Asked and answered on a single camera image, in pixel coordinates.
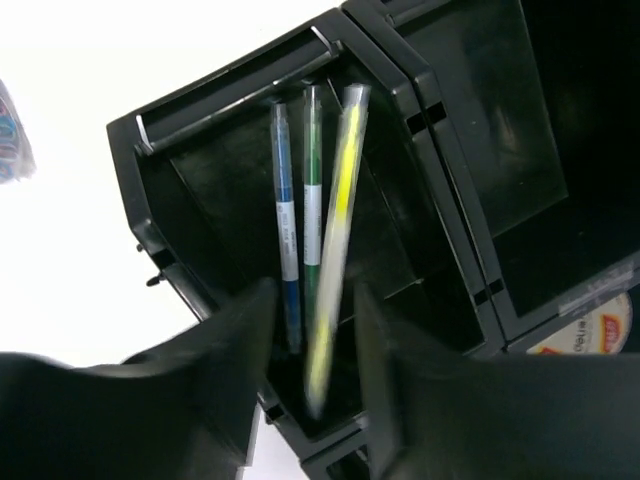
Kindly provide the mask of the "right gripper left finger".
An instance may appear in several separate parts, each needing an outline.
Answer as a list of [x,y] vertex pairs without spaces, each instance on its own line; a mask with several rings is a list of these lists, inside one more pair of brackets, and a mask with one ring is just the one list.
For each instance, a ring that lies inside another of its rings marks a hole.
[[1,356],[5,479],[233,479],[252,459],[277,288],[251,285],[121,364]]

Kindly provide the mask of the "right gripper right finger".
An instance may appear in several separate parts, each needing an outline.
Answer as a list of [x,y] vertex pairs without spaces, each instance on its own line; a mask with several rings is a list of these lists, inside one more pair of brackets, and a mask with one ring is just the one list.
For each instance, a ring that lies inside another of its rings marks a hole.
[[639,358],[452,351],[355,289],[375,479],[635,479]]

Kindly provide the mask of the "large brown-core tape roll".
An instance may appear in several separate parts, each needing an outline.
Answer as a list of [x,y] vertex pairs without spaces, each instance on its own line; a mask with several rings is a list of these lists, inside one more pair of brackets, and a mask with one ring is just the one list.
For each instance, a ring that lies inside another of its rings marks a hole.
[[621,293],[527,350],[528,354],[614,355],[632,336],[634,307]]

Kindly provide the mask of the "clear pen blue ink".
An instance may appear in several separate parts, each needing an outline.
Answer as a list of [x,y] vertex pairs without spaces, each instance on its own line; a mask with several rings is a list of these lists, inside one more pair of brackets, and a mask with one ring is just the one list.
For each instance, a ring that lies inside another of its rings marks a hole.
[[297,355],[302,344],[299,266],[289,124],[284,103],[276,103],[271,109],[271,146],[287,343],[290,353]]

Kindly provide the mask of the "silver tape roll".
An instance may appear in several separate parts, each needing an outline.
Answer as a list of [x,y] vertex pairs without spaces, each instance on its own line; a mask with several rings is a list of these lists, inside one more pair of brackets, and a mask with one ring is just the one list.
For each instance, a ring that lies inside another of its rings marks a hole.
[[31,143],[9,90],[1,82],[1,183],[29,179],[36,170]]

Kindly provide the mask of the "yellow-green clear pen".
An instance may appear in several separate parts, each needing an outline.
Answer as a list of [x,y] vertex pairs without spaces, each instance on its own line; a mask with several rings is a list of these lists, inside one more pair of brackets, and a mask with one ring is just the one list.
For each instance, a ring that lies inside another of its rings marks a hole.
[[356,83],[346,87],[338,123],[333,178],[305,371],[307,408],[315,420],[322,417],[328,396],[370,92],[371,88],[364,84]]

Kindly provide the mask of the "clear pen grey stripes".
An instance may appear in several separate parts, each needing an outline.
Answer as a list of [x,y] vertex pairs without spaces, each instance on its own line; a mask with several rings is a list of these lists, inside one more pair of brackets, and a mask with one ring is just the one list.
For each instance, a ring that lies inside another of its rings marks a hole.
[[322,250],[322,107],[321,87],[304,94],[303,264],[304,300],[308,330],[314,319]]

